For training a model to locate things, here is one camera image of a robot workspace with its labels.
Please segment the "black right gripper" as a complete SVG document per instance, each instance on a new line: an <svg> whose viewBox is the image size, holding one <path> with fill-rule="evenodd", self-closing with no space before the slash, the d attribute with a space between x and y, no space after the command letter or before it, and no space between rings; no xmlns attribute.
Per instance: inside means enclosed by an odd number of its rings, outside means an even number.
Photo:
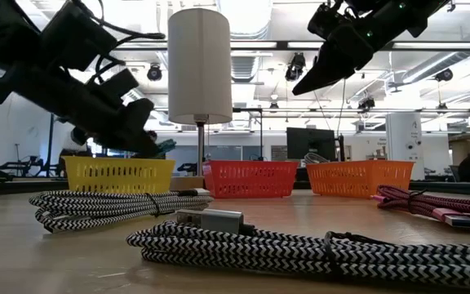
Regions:
<svg viewBox="0 0 470 294"><path fill-rule="evenodd" d="M329 41L317 61L293 88L294 95L331 86L349 78L386 43L386 14L383 11L332 11Z"/></svg>

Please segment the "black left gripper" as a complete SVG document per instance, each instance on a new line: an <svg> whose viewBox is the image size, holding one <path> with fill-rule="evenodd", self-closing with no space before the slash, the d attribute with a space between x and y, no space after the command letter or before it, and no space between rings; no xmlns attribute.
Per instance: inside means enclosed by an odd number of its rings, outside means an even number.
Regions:
<svg viewBox="0 0 470 294"><path fill-rule="evenodd" d="M11 93L91 134L105 148L150 156L159 151L144 129L154 108L149 99L134 100L117 111L77 79L21 64L13 65L0 77L0 104Z"/></svg>

